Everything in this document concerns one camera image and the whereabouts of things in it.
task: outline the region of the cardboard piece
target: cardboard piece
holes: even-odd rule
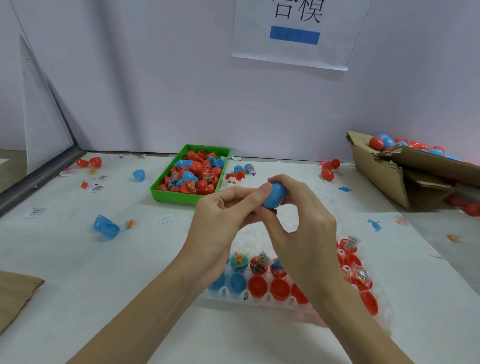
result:
[[[0,270],[0,334],[44,283],[41,278]]]
[[[371,135],[347,132],[347,139],[365,151],[391,160],[398,165],[420,170],[434,176],[480,187],[480,166],[437,156],[406,146],[395,146],[390,152],[378,152],[369,146]]]
[[[365,134],[347,133],[353,160],[370,182],[401,206],[409,210],[428,209],[454,191],[450,184],[435,176],[382,158],[379,152],[369,147],[371,138]]]

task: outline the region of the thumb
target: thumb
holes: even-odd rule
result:
[[[276,217],[276,214],[264,207],[258,208],[256,213],[260,216],[260,219],[267,229],[273,248],[275,249],[276,246],[282,245],[287,236],[287,232],[283,229],[283,226]]]
[[[243,221],[250,213],[255,211],[264,203],[272,193],[272,184],[265,183],[243,200],[238,202],[235,206],[229,208],[231,213],[235,215],[238,221]]]

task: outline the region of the left hand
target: left hand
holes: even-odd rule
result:
[[[261,206],[271,192],[270,183],[260,188],[230,187],[198,201],[179,258],[192,266],[200,289],[206,289],[222,275],[237,232],[261,220],[255,210],[264,208]]]

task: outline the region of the right hand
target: right hand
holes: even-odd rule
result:
[[[288,189],[282,205],[295,205],[299,215],[297,231],[289,233],[272,210],[257,210],[285,271],[307,296],[313,290],[328,293],[343,284],[336,258],[335,217],[305,183],[285,174],[268,181],[281,182]]]

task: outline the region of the green tray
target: green tray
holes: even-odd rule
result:
[[[154,200],[157,201],[165,201],[165,202],[174,202],[177,204],[184,204],[184,205],[196,205],[198,200],[202,198],[200,195],[195,194],[182,194],[180,192],[170,192],[170,191],[159,191],[156,188],[162,184],[162,179],[165,176],[168,176],[168,172],[172,169],[173,165],[177,163],[179,160],[184,159],[187,157],[187,153],[193,150],[195,153],[198,153],[199,150],[203,150],[206,154],[216,153],[216,157],[225,157],[225,165],[222,170],[222,174],[220,175],[220,181],[216,187],[215,192],[218,192],[222,189],[222,181],[223,176],[228,167],[228,159],[230,158],[230,149],[228,148],[220,148],[218,146],[194,146],[187,144],[182,148],[182,150],[178,153],[178,155],[173,159],[173,161],[169,164],[169,166],[163,171],[160,177],[155,181],[155,183],[150,187],[150,191],[152,192],[152,197]]]

